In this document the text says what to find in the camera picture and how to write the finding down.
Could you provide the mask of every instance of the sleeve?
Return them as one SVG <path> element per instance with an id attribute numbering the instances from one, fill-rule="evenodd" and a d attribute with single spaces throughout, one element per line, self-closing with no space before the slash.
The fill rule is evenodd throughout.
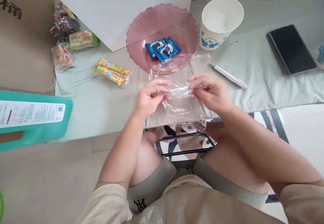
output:
<path id="1" fill-rule="evenodd" d="M 107 184 L 92 193 L 76 224 L 125 223 L 127 215 L 125 188 L 119 184 Z"/>
<path id="2" fill-rule="evenodd" d="M 289 224 L 323 223 L 324 187 L 293 184 L 280 195 Z"/>

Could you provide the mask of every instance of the blue snack wrapper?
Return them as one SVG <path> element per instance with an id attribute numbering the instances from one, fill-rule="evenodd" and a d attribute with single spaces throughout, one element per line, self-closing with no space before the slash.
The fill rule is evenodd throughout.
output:
<path id="1" fill-rule="evenodd" d="M 148 51 L 149 55 L 151 56 L 151 60 L 156 58 L 155 51 L 162 48 L 163 45 L 166 43 L 166 38 L 157 40 L 155 42 L 145 44 L 145 48 Z"/>
<path id="2" fill-rule="evenodd" d="M 168 63 L 165 60 L 175 56 L 180 52 L 180 47 L 169 36 L 168 42 L 161 49 L 155 51 L 155 55 L 159 58 L 162 64 L 166 66 Z"/>

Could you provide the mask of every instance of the beige t-shirt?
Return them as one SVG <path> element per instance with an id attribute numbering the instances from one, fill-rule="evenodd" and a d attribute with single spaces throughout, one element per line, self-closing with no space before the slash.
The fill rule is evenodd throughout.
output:
<path id="1" fill-rule="evenodd" d="M 324 223 L 324 187 L 288 185 L 280 195 L 288 222 Z M 127 193 L 119 184 L 93 192 L 76 223 L 126 223 Z M 172 182 L 160 199 L 127 223 L 282 223 L 247 204 L 213 190 L 196 175 Z"/>

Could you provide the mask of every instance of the white pen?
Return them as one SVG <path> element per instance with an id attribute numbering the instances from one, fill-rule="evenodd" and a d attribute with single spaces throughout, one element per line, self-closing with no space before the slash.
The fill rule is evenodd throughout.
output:
<path id="1" fill-rule="evenodd" d="M 232 76 L 230 73 L 228 73 L 227 71 L 223 70 L 222 68 L 220 68 L 217 65 L 212 65 L 210 64 L 211 67 L 213 67 L 216 71 L 218 71 L 219 73 L 221 73 L 223 76 L 225 76 L 227 79 L 229 79 L 231 82 L 239 85 L 240 87 L 242 87 L 243 89 L 247 89 L 247 85 L 245 84 L 245 82 L 241 81 L 240 79 Z"/>

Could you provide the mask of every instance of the smartphone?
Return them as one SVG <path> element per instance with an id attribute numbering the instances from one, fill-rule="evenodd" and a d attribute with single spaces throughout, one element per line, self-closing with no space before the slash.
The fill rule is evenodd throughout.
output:
<path id="1" fill-rule="evenodd" d="M 316 68 L 312 55 L 294 25 L 275 29 L 267 34 L 280 65 L 287 74 Z"/>

